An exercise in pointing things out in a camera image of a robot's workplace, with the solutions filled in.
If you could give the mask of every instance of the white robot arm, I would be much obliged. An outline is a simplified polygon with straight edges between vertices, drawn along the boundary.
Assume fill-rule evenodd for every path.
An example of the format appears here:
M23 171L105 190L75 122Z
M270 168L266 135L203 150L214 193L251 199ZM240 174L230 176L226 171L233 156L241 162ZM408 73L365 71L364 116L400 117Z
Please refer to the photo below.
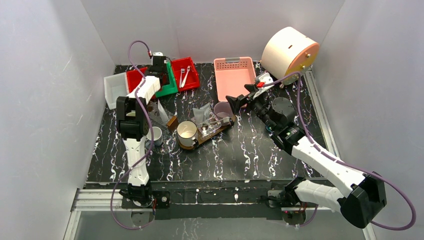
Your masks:
M161 89L161 78L166 73L166 56L156 52L152 56L152 66L146 71L145 79L127 96L116 100L116 128L125 144L127 164L131 169L128 175L128 188L119 193L141 205L151 202L149 187L149 173L146 168L146 159L136 164L145 154L146 135L149 132L147 118L136 98L139 98L144 108Z
M284 187L278 197L270 200L285 206L300 202L315 203L340 212L354 226L365 228L386 205L384 183L325 157L321 153L325 150L315 148L305 131L294 123L296 110L290 100L277 97L269 103L264 98L262 93L271 88L269 73L258 78L258 85L244 86L250 92L248 95L226 96L233 113L237 114L241 106L247 105L271 130L271 138L277 147L313 167L334 185L316 184L304 177L297 177ZM328 151L325 154L339 161Z

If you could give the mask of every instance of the white wall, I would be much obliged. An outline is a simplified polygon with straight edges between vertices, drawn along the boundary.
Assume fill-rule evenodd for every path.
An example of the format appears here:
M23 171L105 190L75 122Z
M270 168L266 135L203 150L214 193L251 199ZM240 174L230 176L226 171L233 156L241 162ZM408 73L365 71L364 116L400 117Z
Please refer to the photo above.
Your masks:
M62 239L114 64L83 5L0 1L0 233Z
M321 43L344 0L82 0L115 64L128 65L128 45L195 62L250 56L260 60L268 40L292 26ZM145 47L133 59L149 63Z
M347 0L314 64L318 90L342 159L401 187L417 209L402 232L374 226L378 239L423 239L424 1ZM386 186L376 222L400 227L411 212Z

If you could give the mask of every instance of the red plastic tray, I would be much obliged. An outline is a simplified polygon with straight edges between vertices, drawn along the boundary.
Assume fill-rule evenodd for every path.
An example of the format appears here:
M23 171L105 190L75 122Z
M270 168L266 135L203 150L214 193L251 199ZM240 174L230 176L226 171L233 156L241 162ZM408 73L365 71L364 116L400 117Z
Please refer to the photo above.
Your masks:
M140 71L144 74L147 70L147 67L140 68ZM142 76L140 75L139 71L136 69L127 71L126 72L126 83L127 83L127 90L128 93L131 93L136 89L136 87L140 84L142 81Z
M180 74L181 69L185 69L187 72L187 66L190 66L190 72L188 73L187 79L185 80L184 87L180 88ZM178 92L186 91L189 89L195 89L200 87L199 74L196 71L195 64L191 57L185 57L177 60L171 61L171 67L173 71L173 75L175 77L176 86L178 88Z

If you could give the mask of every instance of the cable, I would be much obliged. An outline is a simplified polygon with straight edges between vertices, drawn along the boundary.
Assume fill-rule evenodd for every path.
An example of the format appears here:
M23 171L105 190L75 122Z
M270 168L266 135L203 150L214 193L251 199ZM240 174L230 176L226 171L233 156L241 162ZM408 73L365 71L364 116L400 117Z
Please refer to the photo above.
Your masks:
M302 117L301 98L300 98L300 96L301 96L301 87L302 87L302 73L301 72L299 72L299 71L292 72L289 75L284 76L283 78L281 78L281 79L279 79L277 81L274 81L274 82L268 83L268 84L264 84L263 87L267 87L267 86L278 84L278 83L282 82L283 80L285 80L285 79L287 79L287 78L289 78L289 77L291 77L293 75L298 75L299 76L299 81L297 83L297 96L296 96L296 98L297 98L297 114L299 116L299 119L300 119L300 122L302 124L302 127L303 127L303 129L305 131L306 137L309 140L309 142L311 144L313 144L313 147L317 151L321 152L321 154L324 155L325 157L327 157L328 159L330 159L332 161L335 161L336 163L338 163L338 164L340 164L342 166L345 166L345 167L348 167L348 168L351 168L351 169L355 169L355 170L364 172L364 173L366 173L368 175L373 176L376 179L379 179L379 180L385 182L386 184L388 184L389 186L391 186L396 192L398 192L403 197L403 199L405 199L405 201L409 205L409 208L410 208L411 213L412 213L410 222L407 225L405 225L405 226L400 226L400 227L386 226L386 225L383 225L383 224L380 224L380 223L377 223L377 222L374 222L374 221L371 221L371 223L374 224L374 225L376 225L376 226L378 226L378 227L380 227L380 228L387 229L387 230L393 230L393 231L403 231L403 230L407 230L407 229L411 228L415 224L415 222L417 221L417 212L415 210L415 207L414 207L414 204L412 203L412 201L409 199L409 197L398 186L396 186L394 183L392 183L391 181L389 181L389 180L381 177L378 174L375 174L375 173L373 173L371 171L362 169L362 168L357 167L357 166L350 165L350 164L348 164L346 162L341 161L340 159L338 159L338 158L336 158L334 156L331 156L330 154L328 154L325 151L323 151L323 149L321 148L321 146L319 146L318 143L316 143L314 141L314 139L312 138L311 134L309 133L308 128L307 128L307 126L305 124L305 121L304 121L304 119Z
M308 207L308 203L307 202L305 202L305 205L304 205L304 208L303 208L303 210L302 211L300 211L301 213L304 213L305 211L306 211L306 208Z
M304 206L304 203L301 201L301 202L300 202L299 210L297 210L297 212L298 212L298 213L300 213L300 212L301 212L301 210L302 210L303 206Z
M169 56L167 56L166 58L169 59L169 64L171 64L171 66L172 66L172 60L171 60L171 58Z
M314 220L315 215L317 214L318 211L318 205L315 206L315 210L313 210L312 216L309 218L309 220L303 224L300 224L299 227L304 227L308 224L310 224L312 222L312 220Z
M151 198L151 201L150 201L150 203L148 204L148 205L146 205L146 206L140 206L142 209L145 209L145 208L148 208L148 207L150 207L152 204L153 204L153 202L155 201L155 198Z
M144 105L143 105L143 103L142 103L142 101L139 99L139 97L138 97L138 93L139 93L139 90L140 90L140 88L145 84L145 82L146 82L146 77L145 77L145 75L142 73L142 71L140 71L140 69L138 69L138 67L133 63L133 61L132 61L132 59L131 59L131 47L135 44L135 43L143 43L145 46L146 46L146 48L147 48L147 51L150 53L150 49L149 49L149 47L147 46L147 44L145 43L145 42L143 42L143 41L140 41L140 40L137 40L137 41L133 41L130 45L129 45L129 48L128 48L128 59L129 59L129 61L130 61L130 63L132 64L132 66L135 68L135 69L137 69L137 71L141 74L141 76L142 76L142 79L141 79L141 84L140 84L140 86L139 87L137 87L137 89L135 90L135 93L134 93L134 95L135 95L135 99L137 100L137 102L138 102L138 104L140 105L140 107L141 107L141 110L143 111L143 113L144 113L144 115L146 116L146 120L147 120L147 124L148 124L148 127L149 127L149 129L150 129L150 134L151 134L151 139L154 139L155 137L154 137L154 131L153 131L153 126L152 126L152 121L151 121L151 119L150 119L150 117L149 117L149 114L148 114L148 112L147 112L147 110L146 110L146 108L144 107ZM139 229L142 229L142 228L144 228L144 227L146 227L146 226L148 226L150 223L152 223L153 222L153 220L151 221L151 222L148 222L147 224L145 224L145 225L143 225L143 226L139 226L139 227L128 227L128 226L125 226L125 225L123 225L121 222L119 222L119 220L117 219L117 217L116 217L116 215L115 215L115 213L114 213L114 208L113 208L113 205L112 205L112 202L113 202L113 200L114 200L114 195L115 195L115 191L116 191L116 189L117 189L117 187L118 187L118 184L126 177L126 176L128 176L129 174L130 174L130 172L131 172L131 170L133 170L133 168L135 168L139 163L141 163L141 161L143 161L148 155L149 155L149 153L152 151L152 149L153 149L153 146L154 146L154 144L150 144L150 147L148 148L148 150L147 150L147 152L144 154L144 156L142 156L141 158L140 158L140 160L138 160L136 163L134 163L129 169L128 169L128 171L126 171L126 173L124 174L124 175L122 175L119 179L118 179L118 181L116 182L116 184L115 184L115 186L113 186L113 190L112 190L112 196L110 197L110 212L111 212L111 214L112 214L112 217L113 217L113 219L115 220L115 222L119 225L119 226L121 226L122 228L124 228L124 229L128 229L128 230L139 230Z
M156 215L156 199L154 199L152 210L153 210L153 216L155 216Z
M148 56L149 56L149 58L151 58L152 57L152 52L150 51L150 48L149 48L149 46L147 46L147 44L144 42L144 41L141 41L141 40L135 40L135 41L133 41L133 42L131 42L131 44L129 45L129 47L128 47L128 60L129 60L129 62L132 64L132 66L137 70L137 72L139 72L140 74L141 74L141 76L142 76L142 79L141 80L144 80L144 79L146 79L146 77L145 77L145 75L142 73L142 71L134 64L134 62L133 62L133 60L131 59L131 48L133 47L133 45L134 44L136 44L136 43L142 43L142 44L144 44L145 46L146 46L146 48L147 48L147 54L148 54Z

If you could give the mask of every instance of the toothbrush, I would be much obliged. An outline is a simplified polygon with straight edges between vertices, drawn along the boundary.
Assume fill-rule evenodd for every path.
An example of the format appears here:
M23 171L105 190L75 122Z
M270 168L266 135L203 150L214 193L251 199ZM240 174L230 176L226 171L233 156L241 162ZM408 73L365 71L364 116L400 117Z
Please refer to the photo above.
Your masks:
M183 73L186 72L185 68L181 68L181 72L179 73L179 88L182 88L181 84L183 83Z
M187 76L189 75L189 72L190 72L190 66L188 66L187 67L187 73L185 74L185 76L184 76L184 80L182 80L182 82L180 82L180 86L179 86L179 88L184 88L184 86L186 85L186 80L187 80Z

